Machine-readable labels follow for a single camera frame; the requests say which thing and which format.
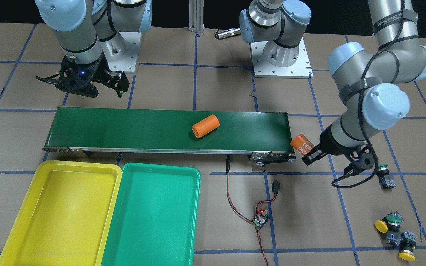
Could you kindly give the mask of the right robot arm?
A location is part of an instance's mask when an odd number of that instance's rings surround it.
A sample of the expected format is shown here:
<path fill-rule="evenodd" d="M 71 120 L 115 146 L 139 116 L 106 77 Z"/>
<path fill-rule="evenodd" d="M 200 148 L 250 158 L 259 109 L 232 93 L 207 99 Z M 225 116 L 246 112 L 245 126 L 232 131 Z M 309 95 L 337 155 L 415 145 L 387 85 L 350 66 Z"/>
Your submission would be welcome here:
<path fill-rule="evenodd" d="M 64 52 L 59 72 L 37 79 L 62 92 L 90 98 L 98 96 L 95 83 L 100 83 L 121 98 L 130 82 L 115 63 L 130 59 L 134 46 L 122 32 L 149 31 L 152 1 L 36 0 L 35 4 Z"/>

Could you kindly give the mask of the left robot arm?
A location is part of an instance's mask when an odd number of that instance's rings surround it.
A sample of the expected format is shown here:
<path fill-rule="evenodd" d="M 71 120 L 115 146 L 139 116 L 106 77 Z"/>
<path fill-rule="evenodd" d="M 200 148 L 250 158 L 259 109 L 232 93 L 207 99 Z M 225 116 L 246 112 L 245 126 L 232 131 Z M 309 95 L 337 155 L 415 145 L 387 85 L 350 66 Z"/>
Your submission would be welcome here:
<path fill-rule="evenodd" d="M 399 83 L 426 78 L 426 47 L 419 42 L 418 14 L 409 0 L 369 0 L 372 30 L 378 50 L 366 52 L 358 42 L 337 47 L 327 64 L 345 113 L 328 126 L 318 145 L 302 139 L 294 148 L 306 165 L 326 155 L 345 155 L 348 170 L 358 174 L 378 164 L 369 139 L 407 115 L 407 94 Z M 278 75 L 304 59 L 302 37 L 311 10 L 299 0 L 254 0 L 240 12 L 240 33 L 252 48 L 257 73 Z"/>

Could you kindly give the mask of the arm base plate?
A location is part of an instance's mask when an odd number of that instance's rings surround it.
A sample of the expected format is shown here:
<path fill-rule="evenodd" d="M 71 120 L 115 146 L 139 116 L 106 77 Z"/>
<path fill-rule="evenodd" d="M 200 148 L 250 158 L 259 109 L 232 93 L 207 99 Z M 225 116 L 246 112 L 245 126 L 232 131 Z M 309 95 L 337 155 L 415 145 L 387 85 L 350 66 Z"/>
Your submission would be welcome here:
<path fill-rule="evenodd" d="M 118 32 L 108 41 L 100 42 L 111 71 L 135 74 L 142 33 Z"/>
<path fill-rule="evenodd" d="M 250 43 L 254 76 L 258 78 L 307 79 L 314 76 L 303 38 L 288 49 L 274 41 Z"/>

